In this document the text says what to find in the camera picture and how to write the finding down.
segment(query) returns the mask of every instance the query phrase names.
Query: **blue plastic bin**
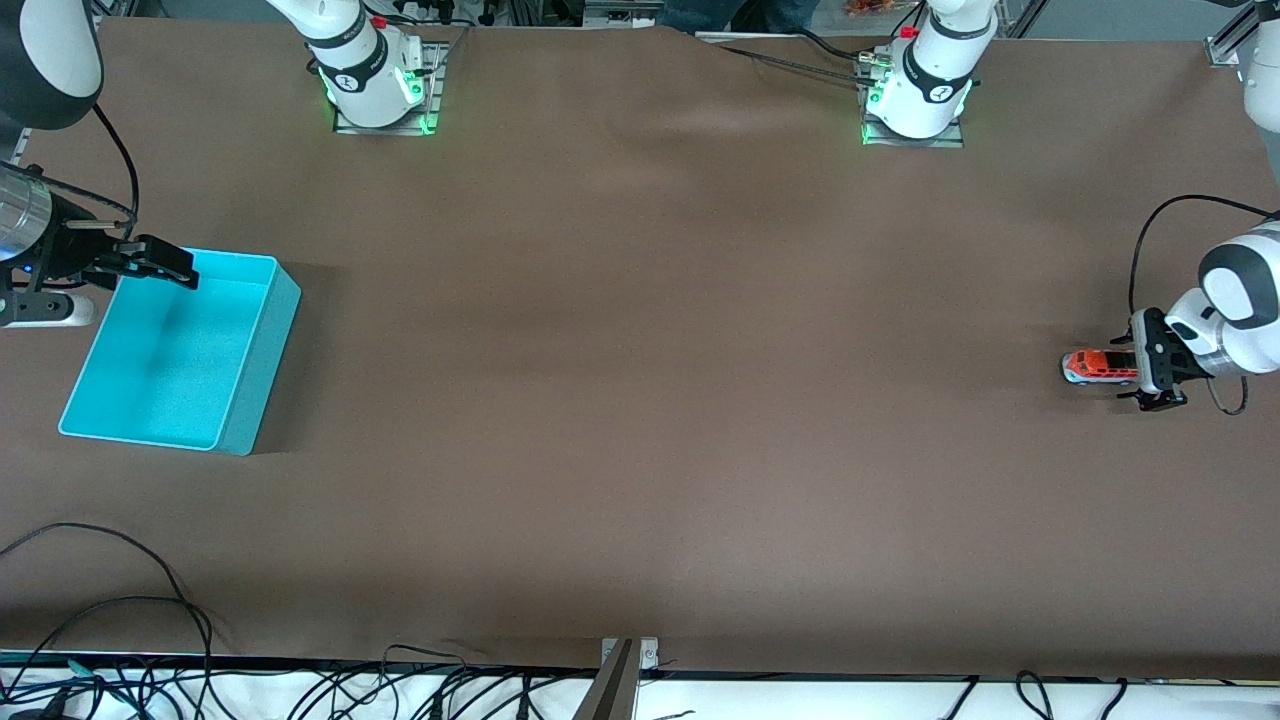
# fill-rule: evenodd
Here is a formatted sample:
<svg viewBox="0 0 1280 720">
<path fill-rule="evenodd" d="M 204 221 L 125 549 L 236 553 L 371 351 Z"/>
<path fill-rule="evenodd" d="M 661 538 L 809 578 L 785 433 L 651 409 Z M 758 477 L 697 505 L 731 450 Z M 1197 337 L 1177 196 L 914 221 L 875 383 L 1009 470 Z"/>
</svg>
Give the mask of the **blue plastic bin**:
<svg viewBox="0 0 1280 720">
<path fill-rule="evenodd" d="M 122 278 L 58 429 L 248 455 L 302 291 L 275 258 L 191 250 L 200 290 Z"/>
</svg>

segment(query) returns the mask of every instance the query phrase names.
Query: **person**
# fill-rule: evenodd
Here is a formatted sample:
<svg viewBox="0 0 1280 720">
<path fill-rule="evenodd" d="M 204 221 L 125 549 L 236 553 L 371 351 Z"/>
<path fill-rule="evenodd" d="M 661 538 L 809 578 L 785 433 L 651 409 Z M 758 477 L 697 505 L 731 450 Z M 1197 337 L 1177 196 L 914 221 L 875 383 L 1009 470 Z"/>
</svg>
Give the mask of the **person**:
<svg viewBox="0 0 1280 720">
<path fill-rule="evenodd" d="M 658 24 L 681 32 L 718 32 L 732 23 L 733 32 L 786 33 L 809 26 L 818 0 L 667 0 Z"/>
</svg>

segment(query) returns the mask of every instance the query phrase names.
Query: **blue jeans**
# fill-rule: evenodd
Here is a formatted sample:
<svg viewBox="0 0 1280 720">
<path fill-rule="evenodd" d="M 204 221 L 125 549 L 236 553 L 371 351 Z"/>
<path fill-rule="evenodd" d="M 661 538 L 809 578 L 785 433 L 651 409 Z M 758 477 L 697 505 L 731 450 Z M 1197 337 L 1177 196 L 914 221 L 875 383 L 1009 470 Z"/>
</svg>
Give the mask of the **blue jeans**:
<svg viewBox="0 0 1280 720">
<path fill-rule="evenodd" d="M 658 13 L 658 24 L 673 27 L 690 35 L 724 29 L 745 0 L 667 0 Z M 787 32 L 809 27 L 818 0 L 762 0 L 763 28 L 758 32 Z"/>
</svg>

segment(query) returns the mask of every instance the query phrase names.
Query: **silver metal cylinder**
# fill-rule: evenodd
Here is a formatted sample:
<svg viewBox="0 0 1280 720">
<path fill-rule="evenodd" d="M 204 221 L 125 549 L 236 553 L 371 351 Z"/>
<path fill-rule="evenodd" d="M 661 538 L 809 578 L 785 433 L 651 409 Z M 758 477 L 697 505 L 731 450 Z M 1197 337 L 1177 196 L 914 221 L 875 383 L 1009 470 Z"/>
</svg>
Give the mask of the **silver metal cylinder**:
<svg viewBox="0 0 1280 720">
<path fill-rule="evenodd" d="M 35 245 L 52 213 L 54 200 L 45 183 L 0 168 L 0 263 Z"/>
</svg>

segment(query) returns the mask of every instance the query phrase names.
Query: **table surface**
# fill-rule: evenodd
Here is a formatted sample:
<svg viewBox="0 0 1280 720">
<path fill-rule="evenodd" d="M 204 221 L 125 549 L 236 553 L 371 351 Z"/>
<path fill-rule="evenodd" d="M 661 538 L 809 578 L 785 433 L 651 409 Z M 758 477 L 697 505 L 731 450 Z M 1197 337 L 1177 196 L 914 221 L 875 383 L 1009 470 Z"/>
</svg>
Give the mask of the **table surface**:
<svg viewBox="0 0 1280 720">
<path fill-rule="evenodd" d="M 287 26 L 102 49 L 140 229 L 275 255 L 303 301 L 243 459 L 60 437 L 95 328 L 0 336 L 0 537 L 134 534 L 232 653 L 588 665 L 639 633 L 677 667 L 1280 671 L 1280 384 L 1147 416 L 1057 366 L 1123 328 L 1160 201 L 1277 202 L 1196 44 L 997 42 L 959 151 L 864 147 L 840 83 L 667 29 L 470 32 L 416 140 L 332 135 Z M 127 196 L 92 117 L 27 159 Z M 1249 224 L 1171 209 L 1139 301 Z M 74 532 L 0 573 L 9 647 L 164 589 Z M 186 623 L 60 647 L 195 650 Z"/>
</svg>

